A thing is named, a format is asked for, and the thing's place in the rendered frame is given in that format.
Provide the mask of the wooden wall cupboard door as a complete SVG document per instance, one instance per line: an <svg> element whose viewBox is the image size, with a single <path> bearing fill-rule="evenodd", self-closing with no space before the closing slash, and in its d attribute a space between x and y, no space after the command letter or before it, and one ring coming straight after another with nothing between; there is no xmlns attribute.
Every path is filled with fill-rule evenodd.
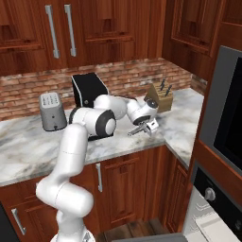
<svg viewBox="0 0 242 242"><path fill-rule="evenodd" d="M71 4L77 55L64 5ZM78 67L148 57L151 0L60 0L66 60Z"/></svg>
<svg viewBox="0 0 242 242"><path fill-rule="evenodd" d="M58 69L45 5L57 0L0 0L0 76Z"/></svg>

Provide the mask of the wooden knife block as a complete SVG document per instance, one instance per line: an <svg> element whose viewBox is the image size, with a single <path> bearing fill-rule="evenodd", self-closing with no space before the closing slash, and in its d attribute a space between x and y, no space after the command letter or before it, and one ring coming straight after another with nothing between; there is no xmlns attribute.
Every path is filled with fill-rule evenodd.
<svg viewBox="0 0 242 242"><path fill-rule="evenodd" d="M149 98L153 99L159 106L158 112L170 111L173 102L172 90L170 90L168 96L165 96L166 90L169 85L170 84L166 81L164 83L163 90L160 91L160 82L151 83L149 85L149 89L147 90L147 94L144 100L147 101Z"/></svg>

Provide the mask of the grey flat bar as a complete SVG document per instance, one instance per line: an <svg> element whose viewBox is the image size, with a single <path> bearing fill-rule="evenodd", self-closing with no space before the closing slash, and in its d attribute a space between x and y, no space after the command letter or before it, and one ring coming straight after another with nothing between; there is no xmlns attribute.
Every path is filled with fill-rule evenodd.
<svg viewBox="0 0 242 242"><path fill-rule="evenodd" d="M182 233L158 234L144 237L117 239L112 242L188 242Z"/></svg>

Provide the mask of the grey oven knob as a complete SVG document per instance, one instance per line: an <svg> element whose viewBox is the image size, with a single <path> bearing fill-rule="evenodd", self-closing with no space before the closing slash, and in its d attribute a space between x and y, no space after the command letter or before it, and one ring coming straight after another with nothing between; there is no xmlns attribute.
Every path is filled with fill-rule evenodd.
<svg viewBox="0 0 242 242"><path fill-rule="evenodd" d="M211 188L211 187L208 187L206 190L205 190L205 197L204 197L206 200L210 200L210 201L213 201L216 199L216 192Z"/></svg>

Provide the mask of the black wall oven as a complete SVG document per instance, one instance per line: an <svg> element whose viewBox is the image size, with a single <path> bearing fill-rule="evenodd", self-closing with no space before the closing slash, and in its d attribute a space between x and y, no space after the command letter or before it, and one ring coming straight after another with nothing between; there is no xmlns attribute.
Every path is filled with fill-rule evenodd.
<svg viewBox="0 0 242 242"><path fill-rule="evenodd" d="M242 176L242 51L220 46L199 139Z"/></svg>

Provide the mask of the black and white lower oven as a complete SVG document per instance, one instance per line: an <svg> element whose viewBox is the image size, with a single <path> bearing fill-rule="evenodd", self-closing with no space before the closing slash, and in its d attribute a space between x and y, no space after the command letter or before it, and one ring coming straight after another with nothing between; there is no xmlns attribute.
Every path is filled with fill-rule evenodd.
<svg viewBox="0 0 242 242"><path fill-rule="evenodd" d="M222 188L205 168L195 162L191 176L192 192L183 235L189 242L242 242L242 206ZM206 200L211 187L216 199Z"/></svg>

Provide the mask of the grey toaster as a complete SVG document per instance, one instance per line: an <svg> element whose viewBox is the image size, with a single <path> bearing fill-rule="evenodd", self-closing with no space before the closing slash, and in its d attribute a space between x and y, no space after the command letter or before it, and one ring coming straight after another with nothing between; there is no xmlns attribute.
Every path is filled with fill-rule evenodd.
<svg viewBox="0 0 242 242"><path fill-rule="evenodd" d="M39 96L40 114L45 131L62 130L67 126L65 112L58 93L44 93Z"/></svg>

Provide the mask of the black box appliance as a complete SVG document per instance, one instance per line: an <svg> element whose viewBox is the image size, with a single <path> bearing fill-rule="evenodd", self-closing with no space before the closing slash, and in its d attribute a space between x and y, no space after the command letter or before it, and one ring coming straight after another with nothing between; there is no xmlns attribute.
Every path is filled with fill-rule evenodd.
<svg viewBox="0 0 242 242"><path fill-rule="evenodd" d="M116 127L114 113L94 104L100 95L109 93L107 86L96 73L73 75L72 84L76 107L70 113L69 123L85 125L89 141L113 136Z"/></svg>

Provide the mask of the wooden corner wall cupboard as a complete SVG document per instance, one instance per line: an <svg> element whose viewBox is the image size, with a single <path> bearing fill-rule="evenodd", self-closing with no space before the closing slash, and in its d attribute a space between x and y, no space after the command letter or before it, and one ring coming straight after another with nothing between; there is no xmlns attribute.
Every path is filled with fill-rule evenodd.
<svg viewBox="0 0 242 242"><path fill-rule="evenodd" d="M221 45L242 51L242 0L166 0L162 57L212 79Z"/></svg>

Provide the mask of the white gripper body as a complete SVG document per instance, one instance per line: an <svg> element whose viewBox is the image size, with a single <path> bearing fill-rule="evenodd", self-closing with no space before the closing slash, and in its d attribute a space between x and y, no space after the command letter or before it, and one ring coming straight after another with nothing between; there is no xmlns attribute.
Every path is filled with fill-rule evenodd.
<svg viewBox="0 0 242 242"><path fill-rule="evenodd" d="M155 133L158 128L159 128L159 124L156 121L156 119L153 119L152 121L146 123L146 133L149 136L151 136L153 133Z"/></svg>

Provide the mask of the wooden corner base cupboard door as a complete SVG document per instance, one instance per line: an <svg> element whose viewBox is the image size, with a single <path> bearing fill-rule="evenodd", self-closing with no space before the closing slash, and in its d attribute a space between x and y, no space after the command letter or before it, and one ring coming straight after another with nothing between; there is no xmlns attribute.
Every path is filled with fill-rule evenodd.
<svg viewBox="0 0 242 242"><path fill-rule="evenodd" d="M179 159L172 156L164 212L164 226L171 233L180 233L182 231L189 200L187 186L187 168Z"/></svg>

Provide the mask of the black dishwasher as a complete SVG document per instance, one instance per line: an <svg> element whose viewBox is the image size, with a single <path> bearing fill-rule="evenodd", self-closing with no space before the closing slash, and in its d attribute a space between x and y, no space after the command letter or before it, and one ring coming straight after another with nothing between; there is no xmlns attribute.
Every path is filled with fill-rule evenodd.
<svg viewBox="0 0 242 242"><path fill-rule="evenodd" d="M20 242L0 202L0 242Z"/></svg>

